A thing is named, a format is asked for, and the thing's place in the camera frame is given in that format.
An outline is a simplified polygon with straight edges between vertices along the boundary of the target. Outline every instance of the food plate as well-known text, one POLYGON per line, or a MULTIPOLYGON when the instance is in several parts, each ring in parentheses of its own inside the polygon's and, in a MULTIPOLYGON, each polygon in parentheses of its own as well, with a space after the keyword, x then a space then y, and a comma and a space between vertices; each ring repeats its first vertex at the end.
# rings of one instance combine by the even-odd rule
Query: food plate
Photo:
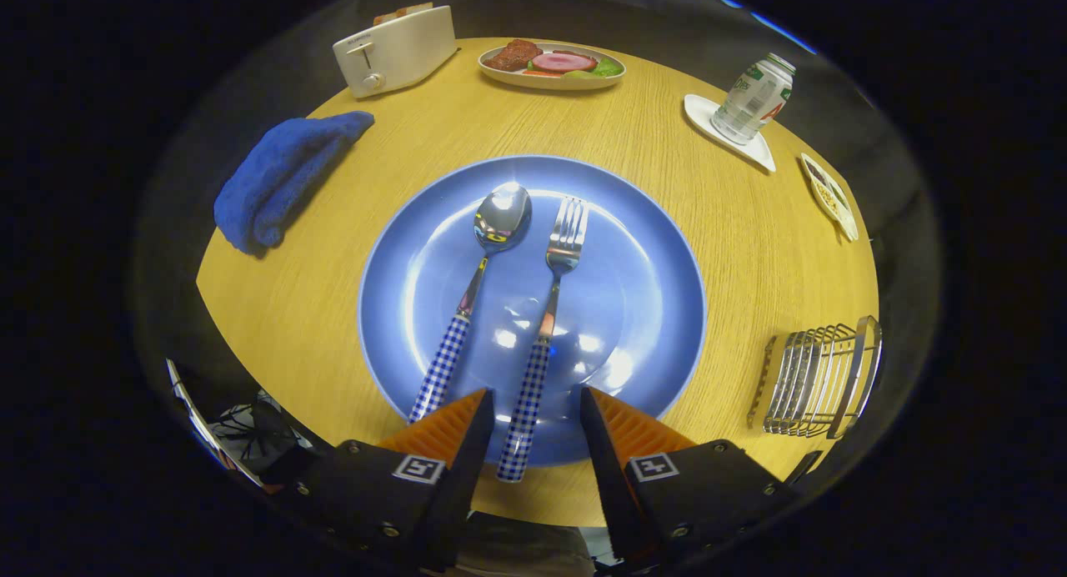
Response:
POLYGON ((841 230, 845 233, 849 242, 855 242, 860 236, 859 228, 856 227, 856 219, 853 217, 853 208, 848 205, 848 197, 838 181, 834 181, 830 174, 811 156, 800 154, 800 166, 803 166, 805 174, 808 174, 808 186, 811 186, 811 193, 818 202, 819 208, 826 212, 830 219, 841 224, 841 230))
POLYGON ((571 463, 589 455, 579 384, 659 417, 685 389, 704 343, 704 285, 692 251, 663 208, 628 181, 577 160, 508 156, 433 182, 400 208, 369 255, 360 342, 379 389, 407 417, 482 258, 475 209, 507 181, 530 193, 529 233, 489 261, 445 402, 495 390, 487 460, 496 462, 552 287, 545 250, 553 221, 564 196, 582 197, 590 202, 588 235, 560 288, 530 455, 530 466, 571 463))
POLYGON ((575 53, 582 53, 593 58, 598 62, 601 60, 610 60, 622 67, 622 73, 620 75, 615 75, 614 77, 604 77, 603 79, 563 79, 562 77, 542 77, 538 75, 523 75, 525 68, 519 70, 498 70, 496 68, 488 67, 484 62, 490 60, 490 58, 495 57, 500 52, 501 49, 507 48, 507 46, 500 46, 499 48, 490 49, 488 52, 482 53, 478 57, 478 67, 481 68, 482 73, 485 73, 490 78, 498 80, 498 82, 506 82, 509 84, 516 84, 517 86, 532 86, 537 90, 556 90, 556 91, 579 91, 579 90, 603 90, 605 86, 614 86, 615 83, 621 82, 622 77, 626 76, 626 65, 618 58, 614 55, 607 55, 602 51, 596 51, 595 49, 583 48, 579 45, 568 45, 562 43, 546 43, 546 42, 534 42, 538 48, 541 48, 545 52, 550 51, 572 51, 575 53))
POLYGON ((712 126, 712 114, 718 109, 718 103, 711 101, 711 99, 696 94, 685 96, 685 116, 689 117, 689 122, 691 122, 695 128, 700 129, 704 135, 720 141, 720 143, 726 144, 732 150, 738 151, 739 155, 755 160, 765 170, 770 172, 777 171, 775 158, 770 156, 770 147, 767 147, 767 141, 764 140, 762 132, 755 133, 752 141, 742 145, 728 140, 717 128, 712 126))

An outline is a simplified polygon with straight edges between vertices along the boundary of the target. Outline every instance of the white toaster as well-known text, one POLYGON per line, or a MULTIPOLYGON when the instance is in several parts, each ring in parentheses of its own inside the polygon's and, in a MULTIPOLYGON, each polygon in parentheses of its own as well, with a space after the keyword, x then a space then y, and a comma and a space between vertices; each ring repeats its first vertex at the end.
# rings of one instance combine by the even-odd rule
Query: white toaster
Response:
POLYGON ((443 5, 394 18, 343 38, 333 49, 356 97, 410 86, 456 52, 452 9, 443 5))

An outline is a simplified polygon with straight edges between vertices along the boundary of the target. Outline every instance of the round wooden table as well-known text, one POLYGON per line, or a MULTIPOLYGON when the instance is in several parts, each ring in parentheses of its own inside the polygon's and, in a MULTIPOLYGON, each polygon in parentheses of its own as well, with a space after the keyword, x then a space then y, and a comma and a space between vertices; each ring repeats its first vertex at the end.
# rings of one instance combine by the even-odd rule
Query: round wooden table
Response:
MULTIPOLYGON (((877 318, 874 258, 846 179, 780 124, 763 129, 778 170, 766 174, 684 116, 685 94, 721 102, 726 92, 640 58, 604 50, 627 67, 608 90, 523 90, 481 75, 478 55, 510 38, 459 41, 456 55, 423 83, 363 101, 345 90, 310 114, 365 110, 376 124, 264 258, 239 253, 214 231, 196 284, 237 357, 332 444, 373 444, 403 429, 371 380, 356 333, 360 279, 378 235, 404 202, 457 167, 496 156, 568 156, 652 196, 700 262, 706 340, 664 423, 698 443, 728 437, 779 479, 806 453, 829 450, 833 443, 824 437, 750 430, 746 415, 771 335, 877 318), (857 242, 816 206, 801 151, 844 187, 857 242)), ((546 524, 604 524, 589 461, 531 468, 520 484, 498 482, 488 464, 473 508, 546 524)))

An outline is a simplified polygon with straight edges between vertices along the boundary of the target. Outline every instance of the white oval plate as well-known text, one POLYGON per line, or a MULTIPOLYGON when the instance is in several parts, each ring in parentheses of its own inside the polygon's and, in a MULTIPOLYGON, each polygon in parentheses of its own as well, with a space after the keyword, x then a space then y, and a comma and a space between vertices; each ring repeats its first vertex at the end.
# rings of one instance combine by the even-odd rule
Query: white oval plate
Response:
POLYGON ((718 103, 711 101, 705 97, 701 97, 697 94, 686 95, 684 98, 685 106, 685 116, 689 118, 690 124, 701 130, 704 135, 712 138, 713 140, 720 141, 726 147, 736 150, 739 155, 747 156, 747 158, 755 160, 760 163, 760 166, 765 167, 770 172, 777 171, 775 166, 775 158, 770 156, 770 147, 767 147, 767 141, 764 140, 763 133, 758 132, 755 137, 752 138, 749 143, 739 144, 733 143, 733 141, 728 140, 719 129, 712 126, 712 114, 719 109, 718 103))
POLYGON ((830 219, 837 220, 841 224, 841 230, 845 231, 849 242, 855 242, 860 236, 859 228, 856 227, 856 220, 853 219, 853 208, 848 205, 848 197, 845 196, 841 186, 811 156, 801 153, 800 163, 803 164, 805 174, 808 174, 808 185, 811 186, 811 193, 814 194, 815 201, 823 208, 823 212, 830 215, 830 219), (821 189, 825 191, 827 196, 838 198, 838 202, 834 204, 837 208, 831 208, 830 205, 826 204, 826 201, 819 194, 821 189))
POLYGON ((546 42, 534 42, 534 45, 538 46, 545 51, 545 53, 551 51, 563 50, 572 51, 575 53, 582 53, 590 58, 594 58, 598 62, 601 60, 610 60, 622 67, 622 71, 614 77, 605 77, 603 79, 563 79, 562 77, 541 77, 538 75, 523 75, 523 70, 526 68, 520 68, 519 70, 499 70, 497 68, 488 67, 484 62, 490 60, 490 58, 495 57, 500 52, 501 49, 507 48, 507 46, 501 45, 499 48, 490 49, 488 52, 482 53, 478 57, 478 67, 484 75, 492 79, 498 80, 498 82, 506 82, 508 84, 516 84, 517 86, 532 86, 535 90, 555 90, 555 91, 583 91, 583 90, 603 90, 605 86, 614 86, 615 83, 621 82, 622 77, 626 76, 626 65, 622 63, 621 60, 614 55, 607 55, 595 49, 583 48, 579 45, 568 45, 563 43, 546 43, 546 42))

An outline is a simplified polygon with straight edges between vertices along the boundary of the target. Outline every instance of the metal rack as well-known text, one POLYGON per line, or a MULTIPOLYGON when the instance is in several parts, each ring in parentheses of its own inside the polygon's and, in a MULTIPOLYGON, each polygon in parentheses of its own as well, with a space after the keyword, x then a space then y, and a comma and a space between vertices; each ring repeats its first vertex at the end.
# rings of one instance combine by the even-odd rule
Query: metal rack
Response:
POLYGON ((763 431, 827 439, 843 436, 863 414, 881 357, 881 326, 874 316, 855 330, 838 323, 771 338, 749 426, 763 411, 763 431), (769 369, 778 367, 766 399, 769 369))

